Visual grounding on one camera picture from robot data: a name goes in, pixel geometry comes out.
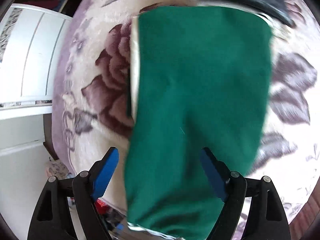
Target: green garment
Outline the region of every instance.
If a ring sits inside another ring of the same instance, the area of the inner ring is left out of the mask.
[[[128,221],[206,239],[223,202],[199,154],[245,175],[255,158],[271,74],[268,24],[223,7],[159,7],[139,17],[137,121],[125,165]]]

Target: metal screw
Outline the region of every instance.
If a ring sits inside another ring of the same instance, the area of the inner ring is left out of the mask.
[[[232,171],[231,172],[231,176],[234,177],[234,178],[237,178],[237,177],[240,176],[240,174],[237,171]]]
[[[87,171],[81,171],[80,172],[80,177],[82,177],[82,178],[85,178],[88,175],[89,175],[89,172],[87,172]]]
[[[270,182],[270,181],[271,181],[271,179],[270,179],[268,176],[264,176],[264,177],[263,177],[263,180],[264,180],[265,182]]]
[[[55,177],[55,176],[51,176],[51,177],[48,179],[49,182],[54,182],[55,180],[56,180],[56,177]]]

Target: red object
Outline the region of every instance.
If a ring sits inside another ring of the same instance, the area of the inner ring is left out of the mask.
[[[94,204],[95,204],[96,209],[100,215],[107,213],[107,211],[110,209],[110,207],[106,203],[104,203],[103,201],[101,201],[99,199]]]

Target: blue object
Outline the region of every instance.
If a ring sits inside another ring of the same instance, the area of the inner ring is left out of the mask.
[[[210,159],[210,157],[204,149],[202,149],[200,153],[200,162],[213,191],[215,192],[218,198],[225,202],[228,197],[228,193],[226,192],[225,187],[226,182],[222,179],[215,165],[213,164],[212,160]]]
[[[93,201],[96,201],[98,198],[103,196],[116,169],[116,166],[118,165],[118,162],[119,152],[118,149],[114,148],[100,173],[98,174],[96,180],[93,182],[93,193],[91,194]]]

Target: floral blanket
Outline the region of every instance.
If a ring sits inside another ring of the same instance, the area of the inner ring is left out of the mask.
[[[320,27],[303,0],[285,0],[295,27],[270,44],[273,78],[261,146],[250,178],[272,178],[291,222],[319,179]],[[159,5],[190,0],[83,0],[70,24],[55,78],[52,139],[74,173],[88,170],[109,147],[119,164],[103,197],[123,214],[123,166],[134,121],[127,117],[131,19]],[[234,238],[249,212],[246,201]]]

